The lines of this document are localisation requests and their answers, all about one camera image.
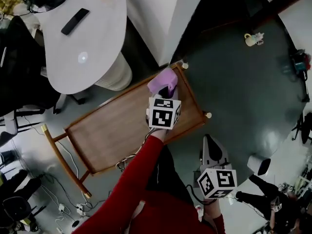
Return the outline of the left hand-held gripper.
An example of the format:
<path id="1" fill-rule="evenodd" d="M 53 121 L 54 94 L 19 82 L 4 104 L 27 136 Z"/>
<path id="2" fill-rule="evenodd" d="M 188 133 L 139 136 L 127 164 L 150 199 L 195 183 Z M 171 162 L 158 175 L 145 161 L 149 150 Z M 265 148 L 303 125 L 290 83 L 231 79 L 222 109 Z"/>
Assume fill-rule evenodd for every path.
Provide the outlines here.
<path id="1" fill-rule="evenodd" d="M 181 111 L 178 90 L 171 91 L 168 98 L 155 95 L 149 98 L 147 122 L 149 128 L 172 130 Z"/>

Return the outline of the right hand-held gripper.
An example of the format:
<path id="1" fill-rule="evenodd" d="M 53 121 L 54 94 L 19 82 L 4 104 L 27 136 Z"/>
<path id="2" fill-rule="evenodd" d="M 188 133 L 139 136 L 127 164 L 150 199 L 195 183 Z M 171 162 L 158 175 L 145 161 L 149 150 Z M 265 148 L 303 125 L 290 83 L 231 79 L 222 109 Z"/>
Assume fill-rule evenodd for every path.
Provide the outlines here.
<path id="1" fill-rule="evenodd" d="M 221 162 L 211 164 L 211 160 Z M 224 198 L 237 188 L 236 170 L 228 162 L 228 153 L 221 143 L 209 134 L 203 137 L 202 164 L 197 183 L 205 199 Z"/>

